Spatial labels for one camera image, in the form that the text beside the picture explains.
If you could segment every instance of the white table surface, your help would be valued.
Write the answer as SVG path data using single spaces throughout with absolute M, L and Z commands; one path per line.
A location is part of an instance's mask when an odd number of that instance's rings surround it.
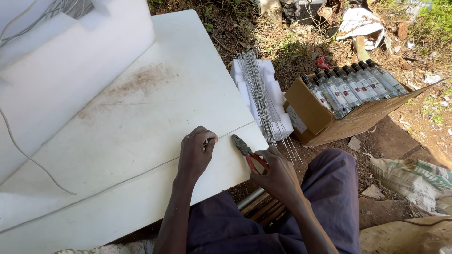
M 254 120 L 195 11 L 152 21 L 157 42 L 33 156 L 78 195 L 28 161 L 0 188 L 0 230 L 179 156 L 180 141 L 198 125 L 221 136 Z M 235 134 L 253 150 L 268 147 L 256 123 Z M 192 204 L 249 179 L 230 135 L 215 145 Z M 0 253 L 91 249 L 153 223 L 164 215 L 177 165 L 4 232 Z

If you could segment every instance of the sack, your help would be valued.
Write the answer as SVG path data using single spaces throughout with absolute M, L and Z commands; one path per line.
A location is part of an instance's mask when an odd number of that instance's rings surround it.
M 432 216 L 436 200 L 452 196 L 452 172 L 421 160 L 370 159 L 375 178 Z

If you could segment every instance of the metal pipe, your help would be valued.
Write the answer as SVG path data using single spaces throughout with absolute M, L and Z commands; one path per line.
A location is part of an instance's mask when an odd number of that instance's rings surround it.
M 250 202 L 252 202 L 253 200 L 255 200 L 257 197 L 259 197 L 262 193 L 264 193 L 265 190 L 262 189 L 261 187 L 259 187 L 259 189 L 257 189 L 256 191 L 254 191 L 253 193 L 251 193 L 249 196 L 247 196 L 244 200 L 240 201 L 240 203 L 237 205 L 237 208 L 239 210 L 241 210 L 242 208 L 244 208 L 246 205 L 248 205 Z

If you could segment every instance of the hand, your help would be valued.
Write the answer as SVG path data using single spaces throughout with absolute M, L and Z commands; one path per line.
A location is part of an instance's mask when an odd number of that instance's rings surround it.
M 205 140 L 209 141 L 203 148 Z M 198 178 L 206 170 L 212 159 L 212 152 L 218 137 L 203 126 L 198 126 L 180 143 L 179 169 L 176 179 L 193 187 Z
M 266 175 L 259 175 L 255 170 L 251 170 L 251 180 L 285 206 L 295 206 L 303 197 L 303 192 L 292 163 L 286 160 L 275 146 L 255 154 L 262 156 L 270 169 Z

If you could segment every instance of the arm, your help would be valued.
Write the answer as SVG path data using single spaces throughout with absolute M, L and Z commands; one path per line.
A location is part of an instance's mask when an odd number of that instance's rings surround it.
M 203 149 L 205 140 L 211 141 Z M 185 253 L 193 188 L 212 159 L 218 137 L 199 126 L 181 142 L 179 168 L 153 253 Z
M 256 154 L 268 162 L 270 170 L 266 175 L 251 170 L 251 180 L 289 209 L 297 221 L 308 253 L 338 254 L 315 217 L 311 203 L 303 195 L 292 163 L 275 146 L 270 146 L 266 151 L 257 151 Z

